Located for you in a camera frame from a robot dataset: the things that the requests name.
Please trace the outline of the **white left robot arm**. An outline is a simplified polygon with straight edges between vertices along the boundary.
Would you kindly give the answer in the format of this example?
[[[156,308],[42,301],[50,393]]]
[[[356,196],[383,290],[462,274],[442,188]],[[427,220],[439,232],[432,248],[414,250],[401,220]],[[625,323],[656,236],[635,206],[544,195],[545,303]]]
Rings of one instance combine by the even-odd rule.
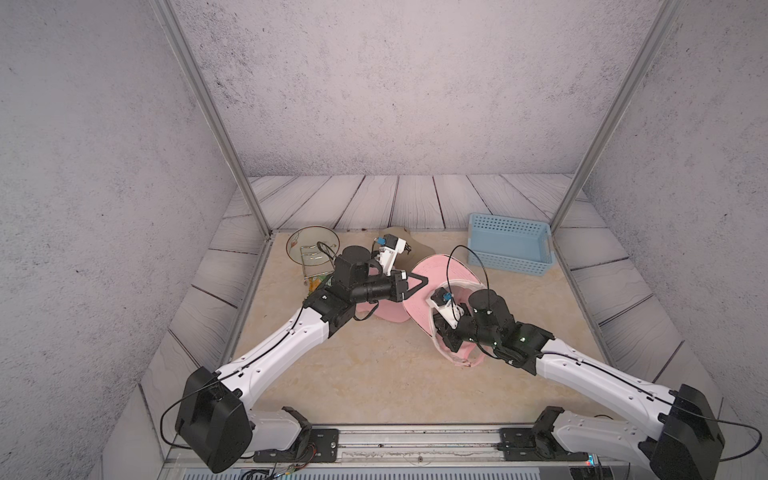
[[[387,234],[374,243],[376,251],[353,245],[339,254],[318,243],[334,270],[292,317],[243,356],[215,371],[201,367],[188,377],[175,431],[212,473],[260,455],[304,461],[311,423],[289,407],[265,413],[252,408],[289,367],[355,318],[359,304],[400,303],[427,285],[419,276],[411,286],[410,274],[395,267],[398,255],[411,249],[405,240]]]

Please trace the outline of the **beige baseball cap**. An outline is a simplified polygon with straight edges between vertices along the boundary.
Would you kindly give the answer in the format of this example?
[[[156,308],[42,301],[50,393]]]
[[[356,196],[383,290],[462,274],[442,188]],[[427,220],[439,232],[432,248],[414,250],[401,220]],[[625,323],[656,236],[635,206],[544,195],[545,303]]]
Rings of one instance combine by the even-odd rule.
[[[412,233],[404,227],[389,227],[380,231],[381,236],[387,234],[403,239],[409,247],[409,250],[397,255],[394,263],[397,269],[410,271],[422,260],[436,254],[432,247],[415,239]]]

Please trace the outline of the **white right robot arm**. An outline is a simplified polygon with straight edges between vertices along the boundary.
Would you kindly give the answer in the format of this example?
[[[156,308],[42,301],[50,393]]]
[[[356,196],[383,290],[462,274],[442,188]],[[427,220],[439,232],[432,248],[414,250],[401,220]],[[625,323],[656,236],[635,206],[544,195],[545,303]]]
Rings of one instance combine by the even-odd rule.
[[[659,479],[715,478],[725,438],[698,389],[653,384],[586,356],[551,332],[516,321],[505,300],[489,289],[460,303],[440,287],[427,305],[432,334],[450,352],[472,343],[481,353],[563,384],[618,416],[586,417],[548,406],[514,454],[540,460],[604,455]]]

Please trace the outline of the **pink baseball cap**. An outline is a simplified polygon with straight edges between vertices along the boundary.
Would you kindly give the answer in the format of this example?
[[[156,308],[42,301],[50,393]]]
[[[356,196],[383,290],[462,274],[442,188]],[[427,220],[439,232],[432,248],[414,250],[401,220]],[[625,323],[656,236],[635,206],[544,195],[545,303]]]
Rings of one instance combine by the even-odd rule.
[[[436,254],[421,260],[409,273],[409,287],[418,290],[404,301],[404,309],[429,336],[434,348],[459,367],[471,368],[483,362],[479,347],[459,340],[455,351],[443,334],[456,332],[459,320],[470,316],[469,297],[485,285],[463,263],[448,255]]]
[[[355,316],[359,319],[366,317],[374,309],[374,304],[364,302],[356,307]],[[380,300],[378,307],[373,313],[373,317],[388,321],[391,323],[404,323],[411,319],[410,314],[405,309],[403,302],[392,302]]]

